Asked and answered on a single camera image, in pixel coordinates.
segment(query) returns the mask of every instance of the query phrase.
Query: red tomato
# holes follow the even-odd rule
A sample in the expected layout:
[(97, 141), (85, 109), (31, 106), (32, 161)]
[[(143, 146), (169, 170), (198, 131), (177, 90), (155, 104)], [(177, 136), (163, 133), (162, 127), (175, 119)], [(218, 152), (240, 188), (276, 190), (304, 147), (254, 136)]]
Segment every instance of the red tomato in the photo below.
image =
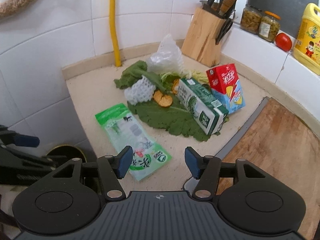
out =
[(292, 41), (290, 37), (285, 33), (279, 33), (276, 36), (275, 42), (276, 45), (285, 52), (288, 52), (292, 47)]

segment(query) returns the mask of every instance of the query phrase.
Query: scissors handle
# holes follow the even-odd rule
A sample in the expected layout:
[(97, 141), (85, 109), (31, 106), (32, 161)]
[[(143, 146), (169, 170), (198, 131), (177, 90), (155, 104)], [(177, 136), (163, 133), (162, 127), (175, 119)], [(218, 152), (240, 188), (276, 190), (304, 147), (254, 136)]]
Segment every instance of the scissors handle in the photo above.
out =
[(232, 25), (233, 25), (233, 21), (231, 19), (227, 19), (225, 21), (225, 23), (222, 25), (220, 32), (216, 38), (216, 45), (219, 44), (219, 42), (224, 37), (224, 35), (226, 35), (226, 33), (231, 29)]

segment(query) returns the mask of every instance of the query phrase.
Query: jar lid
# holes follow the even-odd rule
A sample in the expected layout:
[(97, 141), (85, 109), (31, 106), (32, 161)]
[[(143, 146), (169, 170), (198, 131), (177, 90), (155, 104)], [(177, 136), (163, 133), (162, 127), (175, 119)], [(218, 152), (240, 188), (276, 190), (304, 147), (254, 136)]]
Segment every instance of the jar lid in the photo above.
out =
[(276, 15), (275, 13), (269, 12), (269, 11), (264, 11), (265, 14), (268, 14), (278, 20), (281, 20), (281, 17), (279, 15)]
[(245, 6), (250, 7), (250, 8), (253, 8), (253, 9), (256, 9), (256, 10), (259, 11), (259, 12), (262, 12), (262, 10), (260, 10), (260, 9), (257, 8), (257, 7), (254, 7), (254, 6), (252, 6), (252, 5), (246, 4)]

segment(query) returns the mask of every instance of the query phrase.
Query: gray gripper base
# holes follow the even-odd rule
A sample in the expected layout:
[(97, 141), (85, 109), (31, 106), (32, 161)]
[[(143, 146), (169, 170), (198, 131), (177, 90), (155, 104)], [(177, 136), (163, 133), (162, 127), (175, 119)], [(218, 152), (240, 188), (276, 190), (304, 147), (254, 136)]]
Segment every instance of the gray gripper base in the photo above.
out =
[(24, 232), (18, 240), (301, 240), (296, 233), (257, 237), (226, 224), (212, 204), (192, 200), (184, 191), (133, 191), (120, 202), (108, 203), (100, 216), (74, 233), (36, 236)]

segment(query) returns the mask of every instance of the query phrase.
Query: orange jar lid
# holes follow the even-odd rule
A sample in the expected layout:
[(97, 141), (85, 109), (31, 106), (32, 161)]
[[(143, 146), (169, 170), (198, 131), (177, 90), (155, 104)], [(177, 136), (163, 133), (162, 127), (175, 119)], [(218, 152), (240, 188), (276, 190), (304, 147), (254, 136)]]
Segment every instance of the orange jar lid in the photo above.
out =
[(270, 15), (270, 16), (278, 19), (278, 20), (281, 20), (280, 16), (279, 16), (279, 15), (276, 15), (275, 13), (272, 13), (272, 12), (269, 12), (269, 11), (265, 11), (264, 13), (265, 13), (265, 14), (268, 14), (268, 15)]

